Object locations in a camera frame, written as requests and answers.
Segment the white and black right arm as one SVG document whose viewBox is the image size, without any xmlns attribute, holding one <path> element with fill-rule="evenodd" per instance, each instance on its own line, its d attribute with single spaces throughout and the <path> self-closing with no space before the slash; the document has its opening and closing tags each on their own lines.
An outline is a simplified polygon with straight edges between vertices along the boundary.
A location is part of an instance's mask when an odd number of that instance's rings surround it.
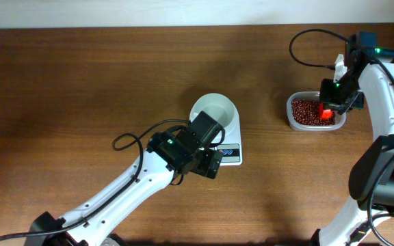
<svg viewBox="0 0 394 246">
<path fill-rule="evenodd" d="M 372 232 L 390 245 L 376 227 L 394 218 L 394 49 L 379 47 L 374 33 L 359 32 L 345 39 L 343 65 L 334 71 L 334 79 L 321 82 L 320 103 L 339 115 L 367 105 L 373 143 L 350 172 L 347 202 L 310 244 L 358 245 Z"/>
</svg>

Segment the red plastic scoop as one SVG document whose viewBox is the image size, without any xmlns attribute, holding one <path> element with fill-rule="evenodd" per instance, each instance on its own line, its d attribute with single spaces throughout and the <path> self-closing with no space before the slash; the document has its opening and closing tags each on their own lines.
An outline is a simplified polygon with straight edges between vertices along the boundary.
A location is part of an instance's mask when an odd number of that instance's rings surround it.
<svg viewBox="0 0 394 246">
<path fill-rule="evenodd" d="M 319 119 L 320 120 L 329 120 L 333 116 L 333 112 L 331 109 L 326 109 L 323 103 L 319 104 Z"/>
</svg>

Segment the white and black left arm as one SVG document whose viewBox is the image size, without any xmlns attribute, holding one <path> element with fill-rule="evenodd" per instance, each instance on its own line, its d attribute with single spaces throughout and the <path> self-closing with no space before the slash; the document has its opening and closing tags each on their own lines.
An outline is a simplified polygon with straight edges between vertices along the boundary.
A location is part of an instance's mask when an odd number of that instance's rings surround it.
<svg viewBox="0 0 394 246">
<path fill-rule="evenodd" d="M 130 213 L 154 193 L 188 173 L 214 179 L 223 157 L 214 139 L 223 126 L 204 111 L 187 125 L 155 133 L 123 174 L 79 207 L 54 219 L 40 215 L 26 245 L 100 245 Z"/>
</svg>

